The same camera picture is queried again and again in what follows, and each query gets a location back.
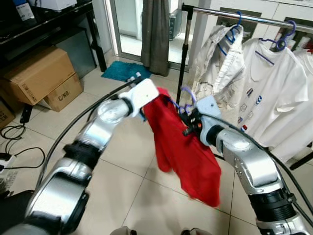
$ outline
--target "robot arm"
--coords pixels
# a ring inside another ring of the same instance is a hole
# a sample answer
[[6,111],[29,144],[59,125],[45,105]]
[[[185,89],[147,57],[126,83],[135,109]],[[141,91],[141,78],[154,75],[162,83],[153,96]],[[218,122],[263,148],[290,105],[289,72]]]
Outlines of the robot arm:
[[[196,112],[221,117],[212,96],[197,101]],[[206,116],[200,119],[200,140],[215,146],[235,168],[256,213],[261,234],[309,235],[272,158],[240,133],[222,127],[220,122]]]
[[158,96],[150,79],[145,79],[118,99],[101,103],[90,121],[35,191],[25,221],[5,235],[56,235],[76,230],[89,195],[86,187],[114,128]]

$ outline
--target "cardboard box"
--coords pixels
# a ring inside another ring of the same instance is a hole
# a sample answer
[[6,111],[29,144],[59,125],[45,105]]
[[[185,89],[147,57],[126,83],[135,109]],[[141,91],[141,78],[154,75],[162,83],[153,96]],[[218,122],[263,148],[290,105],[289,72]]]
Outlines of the cardboard box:
[[78,75],[74,74],[53,92],[48,94],[39,104],[59,112],[71,103],[81,92],[83,92],[82,84],[80,83]]
[[35,105],[75,73],[67,53],[40,47],[1,71],[5,90]]
[[14,119],[14,115],[4,104],[2,98],[0,98],[0,128],[5,127]]
[[24,107],[24,103],[19,102],[14,96],[9,95],[2,87],[0,87],[0,96],[12,113],[16,113]]

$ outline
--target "white jacket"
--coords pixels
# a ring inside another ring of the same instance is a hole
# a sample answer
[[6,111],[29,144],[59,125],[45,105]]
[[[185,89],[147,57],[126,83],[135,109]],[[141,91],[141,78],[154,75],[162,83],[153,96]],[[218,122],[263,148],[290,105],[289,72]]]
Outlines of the white jacket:
[[[240,99],[245,84],[245,62],[242,51],[244,29],[241,25],[233,29],[235,42],[231,44],[225,37],[232,38],[231,27],[216,26],[197,55],[189,75],[194,78],[192,87],[197,99],[214,95],[223,119],[237,124]],[[225,56],[219,45],[227,53]]]

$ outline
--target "clothing rack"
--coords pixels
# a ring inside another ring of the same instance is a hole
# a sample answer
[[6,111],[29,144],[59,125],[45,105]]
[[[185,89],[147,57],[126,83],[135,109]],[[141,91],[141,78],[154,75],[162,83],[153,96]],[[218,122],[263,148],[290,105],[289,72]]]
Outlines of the clothing rack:
[[[186,31],[185,31],[185,39],[184,39],[184,43],[182,45],[179,82],[178,82],[177,97],[176,97],[176,103],[178,105],[179,105],[180,93],[181,93],[180,88],[182,86],[182,81],[184,78],[184,72],[185,72],[185,67],[186,67],[186,58],[187,58],[187,52],[188,52],[188,40],[189,40],[191,20],[192,20],[193,13],[201,13],[201,14],[220,16],[220,17],[231,18],[231,19],[241,18],[242,21],[260,23],[260,24],[268,24],[268,25],[278,26],[278,27],[282,27],[282,28],[293,29],[293,24],[291,24],[289,22],[265,19],[265,18],[254,17],[254,16],[249,16],[249,15],[238,15],[236,13],[205,9],[205,8],[200,8],[200,7],[196,7],[196,6],[192,6],[192,5],[183,4],[181,7],[181,10],[187,12],[187,24],[186,24]],[[297,24],[296,31],[301,31],[301,32],[313,34],[313,27]],[[313,154],[309,154],[304,159],[305,159],[305,162],[304,161],[300,162],[301,165],[303,165],[304,163],[313,159]]]

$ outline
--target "red cloth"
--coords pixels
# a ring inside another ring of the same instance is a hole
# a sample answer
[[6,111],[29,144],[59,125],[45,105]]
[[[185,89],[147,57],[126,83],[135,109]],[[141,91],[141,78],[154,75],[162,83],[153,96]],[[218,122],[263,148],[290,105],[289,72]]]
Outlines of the red cloth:
[[220,204],[221,169],[211,149],[195,134],[185,137],[186,126],[181,122],[167,90],[158,88],[160,95],[144,106],[152,128],[158,167],[171,169],[180,178],[181,188],[192,198],[216,207]]

